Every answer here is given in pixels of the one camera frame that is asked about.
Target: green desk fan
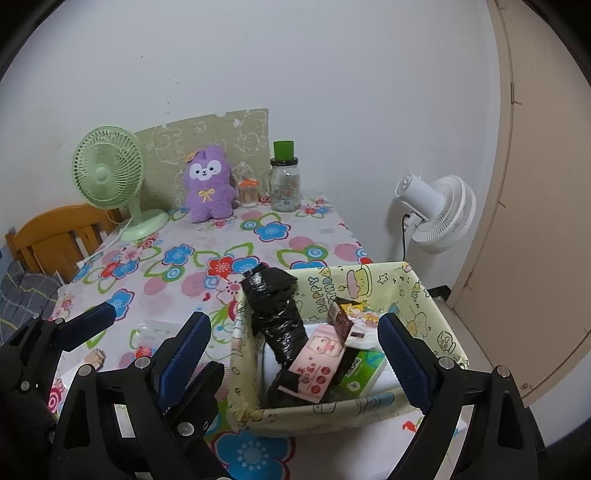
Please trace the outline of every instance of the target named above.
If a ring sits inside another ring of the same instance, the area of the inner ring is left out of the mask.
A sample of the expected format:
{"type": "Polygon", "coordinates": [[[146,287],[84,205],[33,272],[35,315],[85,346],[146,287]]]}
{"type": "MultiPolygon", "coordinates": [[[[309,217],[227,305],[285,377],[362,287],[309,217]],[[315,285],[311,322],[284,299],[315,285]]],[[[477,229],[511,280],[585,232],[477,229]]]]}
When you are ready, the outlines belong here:
{"type": "Polygon", "coordinates": [[[72,160],[74,184],[88,203],[106,210],[128,206],[131,219],[121,234],[125,242],[146,237],[168,222],[162,210],[139,208],[144,167],[138,138],[117,127],[94,129],[80,142],[72,160]]]}

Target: yellow bow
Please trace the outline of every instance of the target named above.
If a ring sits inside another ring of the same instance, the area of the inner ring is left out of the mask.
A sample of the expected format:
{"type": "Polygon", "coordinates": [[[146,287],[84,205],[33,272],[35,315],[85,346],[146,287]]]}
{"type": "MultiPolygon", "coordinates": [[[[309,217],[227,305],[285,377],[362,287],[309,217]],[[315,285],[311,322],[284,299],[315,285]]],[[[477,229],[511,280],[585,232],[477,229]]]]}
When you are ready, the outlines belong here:
{"type": "Polygon", "coordinates": [[[211,202],[212,198],[210,195],[213,195],[214,193],[216,193],[216,191],[214,189],[201,190],[199,192],[199,196],[203,197],[203,200],[201,200],[202,202],[205,202],[206,200],[209,200],[211,202]]]}

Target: purple plush toy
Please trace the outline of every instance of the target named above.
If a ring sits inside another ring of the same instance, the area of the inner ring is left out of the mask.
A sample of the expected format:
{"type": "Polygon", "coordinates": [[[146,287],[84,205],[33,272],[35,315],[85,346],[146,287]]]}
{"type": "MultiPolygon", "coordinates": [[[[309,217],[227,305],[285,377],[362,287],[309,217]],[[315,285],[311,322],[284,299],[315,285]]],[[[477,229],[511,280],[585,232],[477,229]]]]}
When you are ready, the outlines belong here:
{"type": "Polygon", "coordinates": [[[193,222],[232,216],[236,190],[230,185],[230,164],[223,148],[210,145],[186,157],[185,186],[189,190],[185,206],[191,209],[193,222]]]}

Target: floor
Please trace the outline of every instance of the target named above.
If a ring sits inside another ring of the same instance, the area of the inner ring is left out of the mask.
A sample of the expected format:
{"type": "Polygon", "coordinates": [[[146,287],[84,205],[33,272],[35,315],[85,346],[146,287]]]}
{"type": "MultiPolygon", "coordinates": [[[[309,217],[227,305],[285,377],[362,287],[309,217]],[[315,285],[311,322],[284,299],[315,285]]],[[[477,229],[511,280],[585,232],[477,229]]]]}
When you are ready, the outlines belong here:
{"type": "MultiPolygon", "coordinates": [[[[452,328],[453,333],[455,333],[460,345],[466,352],[468,360],[470,362],[470,369],[471,370],[480,370],[483,372],[490,372],[492,370],[492,365],[486,358],[485,354],[480,349],[480,346],[474,340],[474,337],[470,334],[466,326],[460,320],[460,317],[457,316],[456,312],[450,309],[445,301],[441,297],[437,297],[434,299],[437,307],[441,310],[441,313],[446,318],[449,326],[452,328]]],[[[472,407],[464,407],[462,410],[462,418],[466,423],[470,423],[470,417],[472,415],[472,407]]],[[[464,445],[464,440],[466,438],[467,430],[462,430],[456,438],[452,440],[452,443],[449,446],[449,450],[447,452],[446,458],[441,464],[441,468],[439,469],[439,473],[436,476],[436,480],[448,480],[453,472],[453,468],[457,462],[457,459],[462,451],[462,446],[464,445]]]]}

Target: white fan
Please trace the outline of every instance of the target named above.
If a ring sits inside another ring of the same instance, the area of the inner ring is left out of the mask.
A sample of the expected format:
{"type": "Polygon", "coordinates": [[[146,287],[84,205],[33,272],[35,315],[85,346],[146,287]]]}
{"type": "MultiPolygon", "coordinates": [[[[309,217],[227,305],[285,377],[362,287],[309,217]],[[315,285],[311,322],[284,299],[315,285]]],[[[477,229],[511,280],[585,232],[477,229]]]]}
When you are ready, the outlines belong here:
{"type": "Polygon", "coordinates": [[[430,254],[448,250],[464,236],[474,220],[474,192],[455,175],[428,185],[409,173],[398,184],[396,198],[414,212],[404,220],[404,235],[395,250],[396,260],[404,258],[411,238],[430,254]]]}

